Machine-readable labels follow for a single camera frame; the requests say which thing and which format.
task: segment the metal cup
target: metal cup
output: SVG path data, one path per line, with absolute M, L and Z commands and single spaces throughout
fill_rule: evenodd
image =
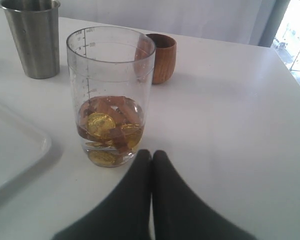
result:
M 47 79 L 60 71 L 58 0 L 1 0 L 24 73 Z

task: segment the brown wooden cup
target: brown wooden cup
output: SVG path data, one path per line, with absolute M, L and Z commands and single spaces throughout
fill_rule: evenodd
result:
M 147 34 L 156 46 L 153 73 L 153 84 L 162 84 L 171 78 L 176 66 L 177 42 L 169 36 L 149 33 Z

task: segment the white tray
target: white tray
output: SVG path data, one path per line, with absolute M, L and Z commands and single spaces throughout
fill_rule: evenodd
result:
M 51 139 L 0 104 L 0 189 L 35 165 Z

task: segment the clear measuring glass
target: clear measuring glass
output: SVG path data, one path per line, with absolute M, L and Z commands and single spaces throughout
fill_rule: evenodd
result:
M 123 27 L 89 27 L 67 41 L 75 121 L 81 145 L 98 166 L 133 158 L 146 122 L 154 42 Z

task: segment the table surface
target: table surface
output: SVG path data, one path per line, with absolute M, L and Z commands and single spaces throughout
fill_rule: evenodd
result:
M 58 76 L 24 75 L 0 9 L 0 102 L 52 149 L 0 192 L 0 240 L 47 240 L 84 216 L 131 163 L 93 165 L 77 136 L 66 38 L 99 23 L 59 19 Z M 261 240 L 300 240 L 300 87 L 270 48 L 173 35 L 172 78 L 152 86 L 140 147 L 165 150 L 212 208 Z

